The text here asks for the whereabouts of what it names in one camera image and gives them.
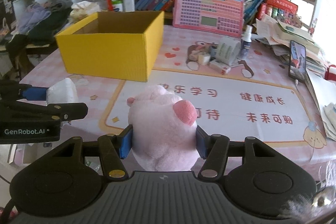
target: smartphone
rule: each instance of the smartphone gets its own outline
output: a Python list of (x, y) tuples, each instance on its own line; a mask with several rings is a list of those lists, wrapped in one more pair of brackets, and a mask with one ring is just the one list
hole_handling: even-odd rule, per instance
[(289, 64), (289, 77), (305, 82), (306, 75), (306, 47), (291, 40), (291, 58)]

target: stuffed toy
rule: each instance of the stuffed toy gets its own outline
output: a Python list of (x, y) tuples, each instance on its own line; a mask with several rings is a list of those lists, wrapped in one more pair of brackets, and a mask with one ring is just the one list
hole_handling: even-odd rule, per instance
[(199, 157), (196, 150), (197, 112), (173, 90), (148, 86), (134, 98), (128, 123), (133, 125), (132, 152), (146, 171), (188, 171)]

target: cartoon chick print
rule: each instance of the cartoon chick print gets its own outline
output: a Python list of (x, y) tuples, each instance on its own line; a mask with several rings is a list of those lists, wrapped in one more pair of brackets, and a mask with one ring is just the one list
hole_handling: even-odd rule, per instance
[(316, 128), (316, 123), (310, 121), (309, 125), (304, 130), (303, 139), (311, 146), (317, 149), (327, 145), (325, 137)]

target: fur fabric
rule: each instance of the fur fabric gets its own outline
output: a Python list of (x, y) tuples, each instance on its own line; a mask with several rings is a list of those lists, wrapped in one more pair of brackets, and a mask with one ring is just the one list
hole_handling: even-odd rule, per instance
[(128, 98), (128, 122), (133, 125), (132, 152), (146, 171), (188, 171), (196, 150), (197, 112), (173, 90), (149, 86)]

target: plush ear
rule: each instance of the plush ear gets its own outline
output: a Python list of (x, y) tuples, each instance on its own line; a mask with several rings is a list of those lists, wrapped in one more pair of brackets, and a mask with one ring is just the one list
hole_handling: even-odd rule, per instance
[(130, 107), (133, 104), (134, 100), (135, 99), (133, 97), (128, 98), (127, 99), (127, 105)]
[(197, 112), (193, 104), (187, 100), (181, 100), (173, 105), (176, 116), (185, 124), (191, 126), (197, 118)]

